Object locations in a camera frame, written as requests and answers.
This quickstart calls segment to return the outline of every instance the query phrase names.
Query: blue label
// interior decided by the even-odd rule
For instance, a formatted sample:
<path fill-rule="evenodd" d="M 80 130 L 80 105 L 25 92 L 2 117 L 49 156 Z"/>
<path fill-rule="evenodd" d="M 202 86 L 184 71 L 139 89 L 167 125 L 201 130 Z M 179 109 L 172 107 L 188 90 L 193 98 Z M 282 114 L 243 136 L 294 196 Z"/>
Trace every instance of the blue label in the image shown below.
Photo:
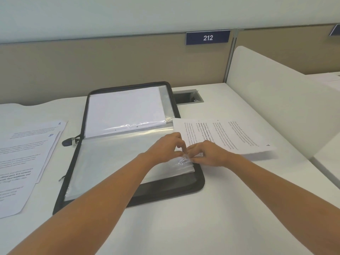
<path fill-rule="evenodd" d="M 186 34 L 185 44 L 215 44 L 227 43 L 229 41 L 230 30 L 189 32 Z"/>
<path fill-rule="evenodd" d="M 340 24 L 335 25 L 332 32 L 329 34 L 330 36 L 340 36 Z"/>

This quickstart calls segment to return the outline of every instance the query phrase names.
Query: finger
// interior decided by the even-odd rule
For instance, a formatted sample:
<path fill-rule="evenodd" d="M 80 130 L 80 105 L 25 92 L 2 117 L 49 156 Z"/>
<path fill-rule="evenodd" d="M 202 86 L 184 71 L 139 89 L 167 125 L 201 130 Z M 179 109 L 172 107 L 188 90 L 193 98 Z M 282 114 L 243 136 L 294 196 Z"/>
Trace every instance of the finger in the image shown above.
<path fill-rule="evenodd" d="M 173 152 L 171 159 L 176 158 L 176 157 L 181 157 L 181 156 L 184 156 L 184 155 L 185 154 L 182 151 L 175 151 L 175 152 Z"/>
<path fill-rule="evenodd" d="M 194 157 L 200 153 L 204 153 L 204 148 L 201 143 L 198 143 L 193 149 L 188 151 L 188 157 Z"/>
<path fill-rule="evenodd" d="M 187 150 L 189 151 L 189 150 L 193 149 L 194 147 L 196 147 L 197 145 L 198 145 L 198 143 L 192 144 L 189 147 L 187 147 Z"/>
<path fill-rule="evenodd" d="M 177 138 L 176 146 L 178 148 L 182 148 L 182 151 L 184 153 L 187 153 L 187 146 L 185 145 L 185 141 L 184 140 Z"/>
<path fill-rule="evenodd" d="M 182 136 L 181 136 L 181 134 L 179 132 L 173 132 L 173 133 L 170 133 L 169 135 L 172 136 L 172 137 L 176 137 L 176 138 L 182 139 Z"/>
<path fill-rule="evenodd" d="M 203 165 L 207 164 L 207 158 L 206 157 L 192 157 L 192 158 L 190 158 L 190 160 L 193 163 L 197 163 L 197 164 L 203 164 Z"/>

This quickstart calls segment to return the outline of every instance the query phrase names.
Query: cubicle partition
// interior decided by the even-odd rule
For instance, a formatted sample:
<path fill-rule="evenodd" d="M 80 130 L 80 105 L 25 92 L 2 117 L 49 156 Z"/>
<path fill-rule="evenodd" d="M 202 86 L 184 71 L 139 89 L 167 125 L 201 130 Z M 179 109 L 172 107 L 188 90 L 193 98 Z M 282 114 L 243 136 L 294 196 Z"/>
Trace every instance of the cubicle partition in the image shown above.
<path fill-rule="evenodd" d="M 185 33 L 0 45 L 0 104 L 35 105 L 153 81 L 223 82 L 228 43 L 185 45 Z"/>
<path fill-rule="evenodd" d="M 334 26 L 232 29 L 227 43 L 191 46 L 184 32 L 0 44 L 0 104 L 35 105 L 153 81 L 226 82 L 238 46 L 304 74 L 340 71 L 340 36 L 329 36 Z"/>
<path fill-rule="evenodd" d="M 306 158 L 340 129 L 340 92 L 245 47 L 227 84 Z"/>
<path fill-rule="evenodd" d="M 335 24 L 239 29 L 235 42 L 303 74 L 340 71 Z"/>

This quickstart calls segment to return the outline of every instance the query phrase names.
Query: white desk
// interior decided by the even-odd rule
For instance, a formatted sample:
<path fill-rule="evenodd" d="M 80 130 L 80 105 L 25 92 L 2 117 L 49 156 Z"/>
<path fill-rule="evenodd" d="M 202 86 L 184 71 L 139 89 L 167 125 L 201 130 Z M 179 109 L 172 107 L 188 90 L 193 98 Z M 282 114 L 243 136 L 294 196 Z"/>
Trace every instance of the white desk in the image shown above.
<path fill-rule="evenodd" d="M 277 147 L 276 158 L 256 163 L 340 207 L 340 190 L 225 83 L 197 89 L 204 103 L 180 105 L 182 118 L 247 117 Z M 68 120 L 39 184 L 23 211 L 0 219 L 1 254 L 52 215 L 74 148 L 61 141 L 79 134 L 85 97 L 54 100 L 11 112 L 0 106 L 0 128 L 24 122 Z M 311 254 L 231 171 L 202 166 L 204 188 L 194 194 L 128 208 L 98 254 Z"/>

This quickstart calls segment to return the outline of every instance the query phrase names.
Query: zipper pull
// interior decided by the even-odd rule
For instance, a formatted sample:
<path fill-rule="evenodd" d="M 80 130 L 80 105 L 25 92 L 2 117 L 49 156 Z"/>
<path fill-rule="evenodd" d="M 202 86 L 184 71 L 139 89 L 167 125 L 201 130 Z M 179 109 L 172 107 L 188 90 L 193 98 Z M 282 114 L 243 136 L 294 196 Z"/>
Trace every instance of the zipper pull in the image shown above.
<path fill-rule="evenodd" d="M 68 146 L 74 146 L 75 147 L 75 145 L 76 145 L 76 143 L 80 140 L 80 135 L 78 135 L 78 136 L 76 136 L 76 137 L 74 137 L 74 138 L 69 138 L 69 139 L 66 139 L 66 140 L 64 140 L 63 142 L 62 142 L 62 145 L 64 146 L 64 147 L 68 147 Z"/>

